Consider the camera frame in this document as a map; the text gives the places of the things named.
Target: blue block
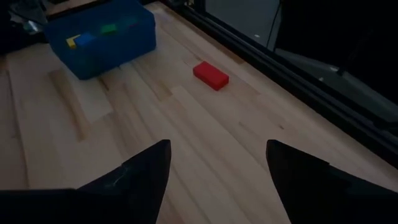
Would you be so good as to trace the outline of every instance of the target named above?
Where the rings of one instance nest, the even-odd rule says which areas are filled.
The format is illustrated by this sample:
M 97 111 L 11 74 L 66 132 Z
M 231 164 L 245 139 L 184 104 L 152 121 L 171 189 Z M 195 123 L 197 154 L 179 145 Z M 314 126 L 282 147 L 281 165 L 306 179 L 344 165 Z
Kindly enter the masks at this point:
M 139 21 L 130 26 L 130 20 Z M 101 35 L 101 27 L 115 24 L 113 35 Z M 52 50 L 81 80 L 96 77 L 156 47 L 154 15 L 136 0 L 112 0 L 50 21 L 44 29 Z M 67 38 L 75 39 L 71 49 Z
M 79 37 L 75 38 L 75 43 L 77 46 L 84 46 L 88 43 L 90 43 L 92 40 L 95 39 L 95 36 L 89 34 L 89 33 L 84 33 L 80 35 Z

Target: blue container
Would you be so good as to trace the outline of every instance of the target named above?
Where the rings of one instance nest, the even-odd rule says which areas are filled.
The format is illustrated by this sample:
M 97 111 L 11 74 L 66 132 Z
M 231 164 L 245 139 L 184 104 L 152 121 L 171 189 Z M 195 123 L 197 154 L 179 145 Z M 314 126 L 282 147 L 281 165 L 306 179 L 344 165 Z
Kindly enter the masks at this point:
M 101 28 L 115 24 L 113 34 L 101 34 Z M 156 48 L 154 15 L 135 0 L 112 0 L 49 22 L 44 30 L 52 50 L 80 79 L 128 62 Z M 71 49 L 67 39 L 90 33 L 95 38 Z

